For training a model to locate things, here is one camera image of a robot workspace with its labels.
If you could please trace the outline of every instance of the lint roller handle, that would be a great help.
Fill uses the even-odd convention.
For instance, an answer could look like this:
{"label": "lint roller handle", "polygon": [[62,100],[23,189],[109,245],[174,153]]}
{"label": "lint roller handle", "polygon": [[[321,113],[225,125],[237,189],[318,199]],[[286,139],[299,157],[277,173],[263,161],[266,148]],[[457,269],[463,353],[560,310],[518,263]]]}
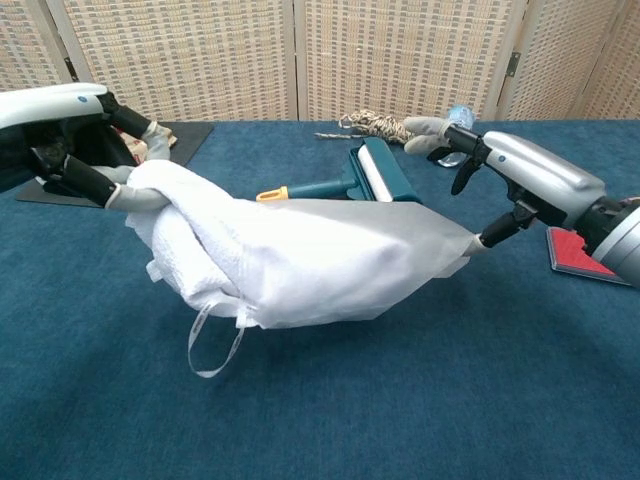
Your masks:
{"label": "lint roller handle", "polygon": [[293,187],[280,187],[276,190],[263,192],[256,197],[258,202],[271,200],[286,200],[288,198],[336,198],[346,195],[347,190],[357,186],[355,180],[329,180],[327,182],[307,183]]}

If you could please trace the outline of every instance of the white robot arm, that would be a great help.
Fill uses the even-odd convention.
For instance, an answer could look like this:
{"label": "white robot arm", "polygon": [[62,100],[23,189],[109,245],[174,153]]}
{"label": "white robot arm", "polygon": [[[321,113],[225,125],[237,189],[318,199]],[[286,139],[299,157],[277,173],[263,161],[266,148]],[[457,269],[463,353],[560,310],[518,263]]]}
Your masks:
{"label": "white robot arm", "polygon": [[452,152],[468,155],[453,182],[453,195],[483,166],[505,179],[514,209],[482,232],[484,246],[493,247],[537,218],[575,230],[585,240],[588,255],[640,288],[639,201],[608,197],[602,180],[515,135],[478,135],[434,117],[407,119],[405,125],[418,135],[413,144],[407,143],[409,153],[428,153],[432,161]]}
{"label": "white robot arm", "polygon": [[112,127],[142,138],[152,122],[102,85],[0,93],[0,192],[39,176],[45,189],[105,206],[116,186],[94,166],[135,166]]}

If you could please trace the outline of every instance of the woven folding screen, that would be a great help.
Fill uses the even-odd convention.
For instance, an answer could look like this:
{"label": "woven folding screen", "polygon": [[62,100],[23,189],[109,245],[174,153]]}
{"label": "woven folding screen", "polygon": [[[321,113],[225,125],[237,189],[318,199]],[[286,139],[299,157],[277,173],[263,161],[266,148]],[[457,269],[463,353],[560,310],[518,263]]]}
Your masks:
{"label": "woven folding screen", "polygon": [[632,0],[593,82],[584,116],[640,118],[640,1]]}
{"label": "woven folding screen", "polygon": [[296,116],[287,99],[295,85],[287,79],[281,1],[63,3],[93,81],[147,116]]}
{"label": "woven folding screen", "polygon": [[297,0],[301,111],[442,115],[463,102],[482,114],[514,3]]}
{"label": "woven folding screen", "polygon": [[540,0],[540,16],[518,66],[509,120],[566,118],[591,73],[615,0]]}
{"label": "woven folding screen", "polygon": [[61,81],[27,2],[0,2],[0,91]]}

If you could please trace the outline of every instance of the lint roller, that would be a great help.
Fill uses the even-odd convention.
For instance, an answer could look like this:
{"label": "lint roller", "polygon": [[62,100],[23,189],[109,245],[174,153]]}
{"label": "lint roller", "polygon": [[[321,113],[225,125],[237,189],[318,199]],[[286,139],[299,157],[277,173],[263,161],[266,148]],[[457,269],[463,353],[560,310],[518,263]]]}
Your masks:
{"label": "lint roller", "polygon": [[288,198],[350,198],[378,202],[422,203],[387,143],[378,137],[367,137],[362,145],[351,149],[342,176],[324,182],[282,186],[263,192],[258,202]]}

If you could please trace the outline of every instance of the yellow handle end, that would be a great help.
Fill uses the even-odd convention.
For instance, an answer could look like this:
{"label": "yellow handle end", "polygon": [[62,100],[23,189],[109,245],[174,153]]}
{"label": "yellow handle end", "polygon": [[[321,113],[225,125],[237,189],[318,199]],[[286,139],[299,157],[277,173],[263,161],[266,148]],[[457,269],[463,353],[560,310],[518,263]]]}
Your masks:
{"label": "yellow handle end", "polygon": [[289,190],[287,187],[280,187],[277,190],[269,190],[262,192],[256,197],[258,202],[270,202],[272,200],[287,200],[289,198]]}

